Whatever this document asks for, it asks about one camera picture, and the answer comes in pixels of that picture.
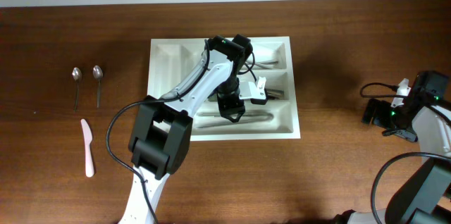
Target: knife handle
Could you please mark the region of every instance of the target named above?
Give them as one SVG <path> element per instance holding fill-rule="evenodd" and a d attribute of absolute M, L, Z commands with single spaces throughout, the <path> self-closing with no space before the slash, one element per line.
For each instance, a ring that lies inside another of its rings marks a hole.
<path fill-rule="evenodd" d="M 92 164 L 90 145 L 85 145 L 85 169 L 87 177 L 90 178 L 94 175 L 94 165 Z"/>

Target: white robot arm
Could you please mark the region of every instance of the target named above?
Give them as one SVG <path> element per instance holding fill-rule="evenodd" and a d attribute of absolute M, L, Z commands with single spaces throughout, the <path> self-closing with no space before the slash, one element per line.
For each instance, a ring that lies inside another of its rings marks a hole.
<path fill-rule="evenodd" d="M 397 135 L 418 142 L 420 152 L 451 157 L 451 104 L 443 100 L 447 82 L 446 76 L 434 71 L 419 73 L 412 88 L 404 79 L 398 85 L 397 95 L 405 98 L 395 97 L 391 104 L 370 100 L 362 121 L 385 128 L 385 136 Z M 449 196 L 451 165 L 425 157 L 423 162 L 388 208 L 377 211 L 382 223 L 451 223 L 451 213 L 436 206 L 442 195 Z M 347 222 L 373 223 L 373 213 L 352 213 Z"/>
<path fill-rule="evenodd" d="M 128 148 L 133 153 L 133 169 L 146 181 L 145 193 L 152 209 L 156 209 L 167 179 L 185 159 L 192 118 L 209 96 L 217 95 L 221 116 L 234 123 L 245 112 L 245 99 L 253 104 L 266 103 L 266 78 L 241 83 L 237 78 L 250 54 L 254 55 L 246 37 L 237 35 L 232 41 L 219 36 L 209 39 L 199 63 L 179 85 L 158 99 L 159 102 L 147 97 L 149 104 L 140 105 Z M 154 123 L 168 123 L 171 128 L 164 132 Z M 141 180 L 134 174 L 120 223 L 156 222 L 143 193 Z"/>

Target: spoon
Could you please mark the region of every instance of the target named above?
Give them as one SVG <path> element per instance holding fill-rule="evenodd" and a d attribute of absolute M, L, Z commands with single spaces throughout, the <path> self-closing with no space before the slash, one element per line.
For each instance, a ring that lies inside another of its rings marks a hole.
<path fill-rule="evenodd" d="M 78 91 L 79 91 L 80 81 L 82 80 L 82 71 L 80 71 L 80 69 L 78 69 L 78 68 L 74 68 L 73 71 L 72 71 L 72 77 L 75 80 L 75 82 L 77 83 L 77 94 L 75 95 L 75 105 L 73 107 L 73 110 L 77 111 Z"/>
<path fill-rule="evenodd" d="M 101 71 L 99 66 L 95 66 L 94 69 L 92 69 L 92 74 L 94 75 L 94 78 L 99 82 L 99 86 L 97 87 L 97 108 L 100 106 L 100 82 L 101 79 L 104 77 L 104 73 Z"/>

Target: brown wood surface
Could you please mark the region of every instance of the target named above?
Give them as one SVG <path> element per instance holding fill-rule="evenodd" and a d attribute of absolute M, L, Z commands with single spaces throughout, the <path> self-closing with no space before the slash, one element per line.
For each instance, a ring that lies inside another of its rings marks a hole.
<path fill-rule="evenodd" d="M 160 221 L 286 223 L 369 211 L 378 169 L 419 146 L 361 124 L 359 88 L 413 81 L 420 70 L 451 75 L 451 0 L 0 8 L 0 223 L 119 220 L 132 174 L 108 155 L 104 136 L 115 112 L 147 92 L 150 40 L 237 33 L 290 36 L 302 139 L 192 143 L 164 188 Z M 99 109 L 94 65 L 105 73 Z M 77 113 L 75 66 L 83 72 Z M 135 114 L 111 138 L 125 160 Z M 94 134 L 93 178 L 81 118 Z M 387 172 L 378 207 L 420 163 Z"/>

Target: pink plastic knife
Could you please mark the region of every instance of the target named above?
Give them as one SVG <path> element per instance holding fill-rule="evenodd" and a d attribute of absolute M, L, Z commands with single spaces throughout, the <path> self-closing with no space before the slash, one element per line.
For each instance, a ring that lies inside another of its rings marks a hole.
<path fill-rule="evenodd" d="M 82 129 L 83 129 L 83 137 L 85 138 L 86 176 L 90 178 L 94 175 L 94 165 L 92 163 L 92 156 L 91 156 L 92 133 L 91 133 L 91 128 L 89 128 L 89 125 L 87 124 L 86 120 L 82 119 L 81 122 L 82 122 Z"/>

